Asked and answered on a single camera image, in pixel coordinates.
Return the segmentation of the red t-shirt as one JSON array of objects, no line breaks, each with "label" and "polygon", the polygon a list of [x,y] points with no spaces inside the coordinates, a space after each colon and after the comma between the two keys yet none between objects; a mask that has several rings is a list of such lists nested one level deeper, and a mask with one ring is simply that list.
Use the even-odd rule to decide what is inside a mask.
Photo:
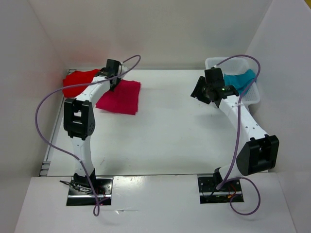
[{"label": "red t-shirt", "polygon": [[[63,79],[63,87],[70,85],[91,83],[94,76],[99,72],[99,69],[89,70],[89,71],[74,71],[73,73],[67,75]],[[72,87],[68,89],[63,89],[62,92],[65,98],[74,98],[80,95],[87,86]]]}]

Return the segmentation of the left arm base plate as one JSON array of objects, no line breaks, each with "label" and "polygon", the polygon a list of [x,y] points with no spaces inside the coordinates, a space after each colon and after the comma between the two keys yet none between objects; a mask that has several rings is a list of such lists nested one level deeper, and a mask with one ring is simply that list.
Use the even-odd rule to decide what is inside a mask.
[{"label": "left arm base plate", "polygon": [[[112,177],[97,177],[95,185],[96,195],[101,206],[110,206],[112,201]],[[96,204],[95,196],[89,187],[74,184],[73,178],[70,182],[60,181],[69,186],[66,206],[92,206]]]}]

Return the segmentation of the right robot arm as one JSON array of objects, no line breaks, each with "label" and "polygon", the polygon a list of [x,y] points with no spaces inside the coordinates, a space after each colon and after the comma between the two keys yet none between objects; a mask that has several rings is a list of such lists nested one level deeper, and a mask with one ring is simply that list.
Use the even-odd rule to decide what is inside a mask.
[{"label": "right robot arm", "polygon": [[230,180],[273,169],[279,148],[276,135],[269,135],[253,119],[238,91],[223,80],[199,77],[191,97],[206,104],[215,103],[237,131],[234,155],[229,165],[215,169],[213,185],[219,191]]}]

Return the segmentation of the pink t-shirt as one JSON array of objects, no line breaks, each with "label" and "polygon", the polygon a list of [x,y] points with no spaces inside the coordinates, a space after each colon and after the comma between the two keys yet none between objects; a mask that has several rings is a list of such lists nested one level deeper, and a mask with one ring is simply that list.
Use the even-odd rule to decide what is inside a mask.
[{"label": "pink t-shirt", "polygon": [[96,103],[96,108],[116,114],[135,115],[141,83],[122,80],[113,91],[108,91]]}]

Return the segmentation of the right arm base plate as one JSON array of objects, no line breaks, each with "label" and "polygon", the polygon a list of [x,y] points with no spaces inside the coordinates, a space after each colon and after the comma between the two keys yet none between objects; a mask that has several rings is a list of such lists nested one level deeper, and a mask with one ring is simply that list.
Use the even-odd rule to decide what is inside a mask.
[{"label": "right arm base plate", "polygon": [[238,180],[227,182],[220,190],[212,175],[199,175],[197,177],[201,204],[244,202],[242,187]]}]

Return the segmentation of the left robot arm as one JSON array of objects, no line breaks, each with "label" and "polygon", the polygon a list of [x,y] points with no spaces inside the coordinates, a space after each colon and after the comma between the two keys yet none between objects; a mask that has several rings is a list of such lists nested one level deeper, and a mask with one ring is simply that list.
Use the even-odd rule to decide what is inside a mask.
[{"label": "left robot arm", "polygon": [[103,94],[112,91],[122,80],[122,65],[115,68],[104,67],[91,75],[91,82],[83,85],[82,92],[64,102],[64,130],[73,145],[73,155],[77,159],[73,184],[91,194],[97,188],[95,168],[91,159],[90,140],[95,131],[94,105]]}]

